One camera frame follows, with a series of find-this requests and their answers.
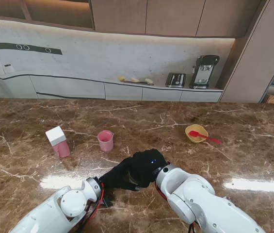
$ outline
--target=red spoon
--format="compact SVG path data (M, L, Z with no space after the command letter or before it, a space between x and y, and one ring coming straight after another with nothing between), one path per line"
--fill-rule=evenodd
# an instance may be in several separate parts
M212 138L212 137L204 136L204 135L202 135L202 134L200 134L199 132L194 131L194 130L190 131L189 134L190 134L190 136L193 136L193 137L203 137L203 138L209 139L209 140L211 140L211 141L213 141L213 142L216 142L216 143L218 143L218 144L222 144L222 142L219 141L218 139L215 139L215 138Z

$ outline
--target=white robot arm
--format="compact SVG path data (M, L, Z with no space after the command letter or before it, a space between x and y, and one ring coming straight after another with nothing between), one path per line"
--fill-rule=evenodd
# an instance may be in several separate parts
M86 214L87 201L97 201L100 185L94 178L82 182L80 189L63 187L31 210L9 233L67 233Z
M199 175L167 165L156 184L174 212L188 224L197 221L205 233L265 233L231 201L215 196L211 184Z

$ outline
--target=pink cup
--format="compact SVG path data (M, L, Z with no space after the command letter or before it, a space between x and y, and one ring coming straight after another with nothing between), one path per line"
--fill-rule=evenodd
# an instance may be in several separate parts
M102 151L108 152L113 149L113 135L114 134L109 130L103 130L98 134L97 138Z

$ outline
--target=espresso machine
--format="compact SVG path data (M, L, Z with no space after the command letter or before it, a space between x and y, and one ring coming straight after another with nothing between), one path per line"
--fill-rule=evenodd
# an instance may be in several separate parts
M190 87L194 89L207 89L209 79L220 57L217 55L200 55L193 67L193 77Z

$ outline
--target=dark stripe decoration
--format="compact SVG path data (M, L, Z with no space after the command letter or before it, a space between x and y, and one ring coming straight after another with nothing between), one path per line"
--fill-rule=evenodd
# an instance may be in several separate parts
M34 45L22 45L22 44L12 44L12 43L0 43L0 50L21 50L21 51L34 51L43 53L52 53L62 55L60 49L45 48Z

